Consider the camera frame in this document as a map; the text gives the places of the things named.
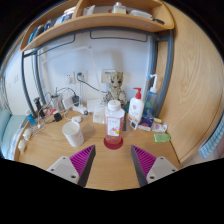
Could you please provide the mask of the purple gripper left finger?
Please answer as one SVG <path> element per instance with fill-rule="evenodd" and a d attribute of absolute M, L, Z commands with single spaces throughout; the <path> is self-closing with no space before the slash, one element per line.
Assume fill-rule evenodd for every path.
<path fill-rule="evenodd" d="M 47 171 L 76 185 L 85 187 L 95 155 L 95 146 L 91 145 L 71 157 L 60 157 Z"/>

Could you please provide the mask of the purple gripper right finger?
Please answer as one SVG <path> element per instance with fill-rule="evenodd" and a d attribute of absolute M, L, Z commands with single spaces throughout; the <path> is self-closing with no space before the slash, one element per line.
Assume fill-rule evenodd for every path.
<path fill-rule="evenodd" d="M 131 156 L 141 187 L 178 171 L 164 156 L 155 157 L 135 145 L 131 146 Z"/>

